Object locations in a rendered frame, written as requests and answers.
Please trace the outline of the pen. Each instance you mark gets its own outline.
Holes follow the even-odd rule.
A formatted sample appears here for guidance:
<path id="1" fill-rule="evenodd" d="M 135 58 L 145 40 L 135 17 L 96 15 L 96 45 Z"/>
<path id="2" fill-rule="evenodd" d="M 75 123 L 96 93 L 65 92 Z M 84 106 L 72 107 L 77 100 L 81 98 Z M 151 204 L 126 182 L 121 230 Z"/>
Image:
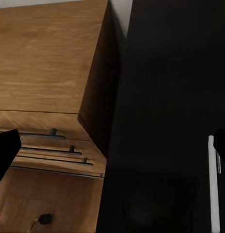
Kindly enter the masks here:
<path id="1" fill-rule="evenodd" d="M 216 149 L 213 146 L 214 136 L 209 136 L 209 185 L 211 209 L 211 233 L 220 233 L 220 216 L 218 201 L 218 184 L 216 168 Z M 221 174 L 220 155 L 217 153 L 218 173 Z"/>

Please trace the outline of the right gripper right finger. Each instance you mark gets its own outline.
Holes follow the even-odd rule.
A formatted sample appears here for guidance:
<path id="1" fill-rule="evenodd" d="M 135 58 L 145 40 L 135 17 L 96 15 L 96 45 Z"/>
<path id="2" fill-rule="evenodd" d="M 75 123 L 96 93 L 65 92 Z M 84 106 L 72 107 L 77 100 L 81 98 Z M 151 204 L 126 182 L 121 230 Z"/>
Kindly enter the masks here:
<path id="1" fill-rule="evenodd" d="M 213 146 L 222 158 L 222 160 L 225 162 L 225 130 L 217 130 Z"/>

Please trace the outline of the swivel chair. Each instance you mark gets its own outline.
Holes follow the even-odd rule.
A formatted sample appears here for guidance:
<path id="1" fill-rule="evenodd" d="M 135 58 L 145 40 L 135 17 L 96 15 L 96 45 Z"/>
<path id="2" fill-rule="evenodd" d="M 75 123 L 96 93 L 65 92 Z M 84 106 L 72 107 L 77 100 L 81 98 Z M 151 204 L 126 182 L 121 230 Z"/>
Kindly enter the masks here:
<path id="1" fill-rule="evenodd" d="M 36 217 L 25 233 L 31 233 L 38 222 L 40 222 L 41 225 L 50 224 L 51 214 L 44 214 L 40 217 Z"/>

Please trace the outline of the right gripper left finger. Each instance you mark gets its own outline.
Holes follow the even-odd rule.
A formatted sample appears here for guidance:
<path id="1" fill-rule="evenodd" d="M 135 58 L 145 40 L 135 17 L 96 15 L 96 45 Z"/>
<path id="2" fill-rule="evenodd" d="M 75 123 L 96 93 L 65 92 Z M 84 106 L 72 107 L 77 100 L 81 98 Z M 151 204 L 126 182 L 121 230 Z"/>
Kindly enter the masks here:
<path id="1" fill-rule="evenodd" d="M 16 129 L 0 133 L 0 181 L 21 148 L 19 132 Z"/>

